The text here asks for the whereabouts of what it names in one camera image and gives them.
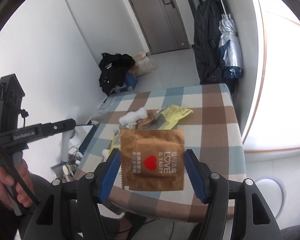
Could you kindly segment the person's left hand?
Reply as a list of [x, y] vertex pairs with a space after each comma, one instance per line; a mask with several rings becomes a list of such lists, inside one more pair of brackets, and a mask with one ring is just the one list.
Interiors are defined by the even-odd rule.
[[[27, 163], [22, 159], [19, 167], [18, 173], [20, 174], [23, 181], [29, 187], [32, 193], [34, 193], [33, 183], [31, 181], [30, 172], [27, 166]], [[6, 170], [0, 166], [0, 200], [3, 205], [9, 210], [13, 210], [12, 203], [9, 199], [6, 187], [13, 186], [14, 179], [6, 172]], [[17, 192], [17, 201], [22, 204], [24, 207], [30, 207], [32, 205], [31, 198], [26, 194], [19, 183], [16, 184], [15, 190]]]

